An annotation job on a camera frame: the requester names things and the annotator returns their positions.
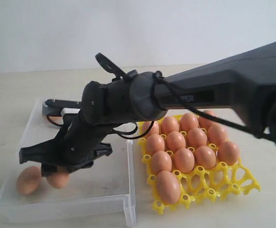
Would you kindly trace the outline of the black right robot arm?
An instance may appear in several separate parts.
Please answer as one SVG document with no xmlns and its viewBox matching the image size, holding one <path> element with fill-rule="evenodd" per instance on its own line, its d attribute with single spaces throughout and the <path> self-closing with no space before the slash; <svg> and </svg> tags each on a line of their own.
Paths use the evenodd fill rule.
<svg viewBox="0 0 276 228">
<path fill-rule="evenodd" d="M 103 139 L 116 127 L 154 122 L 170 109 L 187 109 L 276 144 L 276 42 L 168 77 L 125 73 L 100 53 L 96 59 L 115 77 L 108 84 L 89 82 L 79 112 L 64 119 L 53 139 L 21 148 L 20 163 L 40 163 L 43 176 L 58 167 L 69 173 L 90 168 L 111 154 Z"/>
</svg>

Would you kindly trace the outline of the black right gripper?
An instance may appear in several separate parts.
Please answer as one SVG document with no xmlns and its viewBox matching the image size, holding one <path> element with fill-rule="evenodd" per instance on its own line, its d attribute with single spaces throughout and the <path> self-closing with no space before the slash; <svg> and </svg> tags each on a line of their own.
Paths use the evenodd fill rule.
<svg viewBox="0 0 276 228">
<path fill-rule="evenodd" d="M 112 153 L 110 144 L 102 140 L 112 132 L 111 124 L 91 125 L 81 114 L 65 114 L 57 135 L 48 141 L 18 152 L 19 163 L 38 162 L 42 177 L 48 177 L 65 168 L 68 173 L 93 166 L 94 160 Z"/>
</svg>

